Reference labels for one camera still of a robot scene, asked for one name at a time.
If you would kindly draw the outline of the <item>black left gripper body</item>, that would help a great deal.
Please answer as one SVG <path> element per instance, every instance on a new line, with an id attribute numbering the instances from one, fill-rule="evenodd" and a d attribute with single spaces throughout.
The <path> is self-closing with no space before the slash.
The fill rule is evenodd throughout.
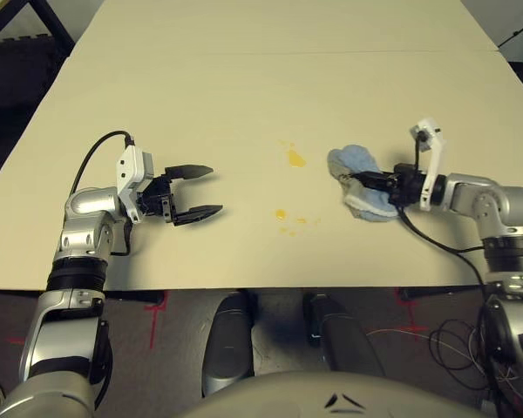
<path id="1" fill-rule="evenodd" d="M 145 190 L 138 193 L 138 208 L 145 216 L 158 216 L 166 223 L 175 224 L 176 209 L 171 183 L 171 178 L 164 173 L 153 178 Z"/>

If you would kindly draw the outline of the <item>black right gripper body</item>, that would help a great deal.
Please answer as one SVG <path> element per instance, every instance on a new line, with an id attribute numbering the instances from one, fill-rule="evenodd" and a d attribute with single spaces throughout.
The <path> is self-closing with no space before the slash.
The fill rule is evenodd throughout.
<path id="1" fill-rule="evenodd" d="M 389 202 L 392 205 L 417 204 L 423 188 L 423 173 L 413 165 L 396 164 L 389 180 L 392 187 L 388 191 Z"/>

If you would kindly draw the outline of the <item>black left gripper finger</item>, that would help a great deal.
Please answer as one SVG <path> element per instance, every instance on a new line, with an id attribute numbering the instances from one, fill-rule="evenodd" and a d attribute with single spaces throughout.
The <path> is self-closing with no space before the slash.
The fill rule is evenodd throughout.
<path id="1" fill-rule="evenodd" d="M 176 165 L 165 168 L 165 174 L 170 179 L 197 179 L 213 172 L 206 165 Z"/>
<path id="2" fill-rule="evenodd" d="M 205 205 L 190 208 L 186 212 L 177 212 L 173 215 L 174 226 L 184 226 L 207 219 L 223 208 L 223 205 Z"/>

